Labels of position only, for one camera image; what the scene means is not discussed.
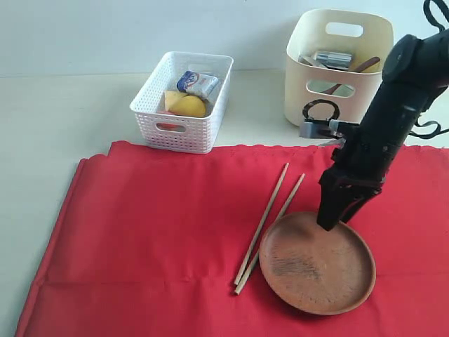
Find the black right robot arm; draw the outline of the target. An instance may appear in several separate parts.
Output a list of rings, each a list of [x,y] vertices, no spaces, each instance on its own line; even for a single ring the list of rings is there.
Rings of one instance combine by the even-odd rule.
[[[404,36],[384,62],[382,83],[360,124],[329,121],[344,144],[319,183],[316,222],[327,231],[349,221],[382,191],[385,176],[421,113],[448,87],[448,31]]]

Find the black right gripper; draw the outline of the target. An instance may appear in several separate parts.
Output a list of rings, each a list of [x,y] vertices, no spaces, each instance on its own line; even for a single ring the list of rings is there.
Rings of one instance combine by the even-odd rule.
[[[391,163],[437,94],[437,88],[381,83],[361,123],[333,152],[334,164],[319,180],[316,222],[324,230],[331,231],[340,221],[347,223],[382,192]]]

